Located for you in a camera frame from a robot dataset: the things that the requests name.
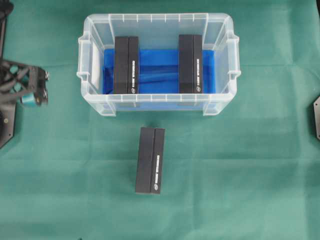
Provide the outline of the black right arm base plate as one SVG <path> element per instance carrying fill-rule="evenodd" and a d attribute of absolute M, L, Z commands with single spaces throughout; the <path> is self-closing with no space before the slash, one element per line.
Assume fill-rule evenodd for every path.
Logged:
<path fill-rule="evenodd" d="M 316 138 L 320 140 L 320 96 L 313 102 Z"/>

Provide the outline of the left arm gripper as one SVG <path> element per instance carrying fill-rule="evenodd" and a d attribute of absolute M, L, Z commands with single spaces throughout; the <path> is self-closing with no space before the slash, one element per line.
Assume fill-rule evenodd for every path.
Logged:
<path fill-rule="evenodd" d="M 49 100 L 46 83 L 49 73 L 39 66 L 0 60 L 0 107 L 20 102 L 25 106 L 41 106 Z"/>

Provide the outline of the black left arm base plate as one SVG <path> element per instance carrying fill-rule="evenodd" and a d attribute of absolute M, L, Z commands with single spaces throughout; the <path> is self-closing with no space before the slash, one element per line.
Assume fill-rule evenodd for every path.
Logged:
<path fill-rule="evenodd" d="M 15 101 L 0 104 L 0 148 L 14 137 L 16 106 Z"/>

